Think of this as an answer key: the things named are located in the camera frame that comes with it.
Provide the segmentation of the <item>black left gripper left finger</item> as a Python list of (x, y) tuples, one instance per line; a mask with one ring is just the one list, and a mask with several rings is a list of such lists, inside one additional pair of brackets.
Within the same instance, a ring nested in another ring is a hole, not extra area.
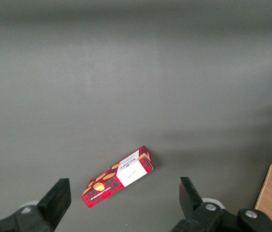
[(0, 232), (53, 232), (71, 204), (70, 180), (59, 179), (36, 205), (0, 220)]

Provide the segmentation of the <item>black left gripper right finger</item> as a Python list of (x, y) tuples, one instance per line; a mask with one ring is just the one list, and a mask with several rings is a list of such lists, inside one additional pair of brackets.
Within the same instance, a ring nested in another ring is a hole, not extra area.
[(256, 209), (231, 214), (218, 204), (204, 202), (189, 177), (181, 177), (179, 201), (185, 218), (173, 232), (272, 232), (272, 220)]

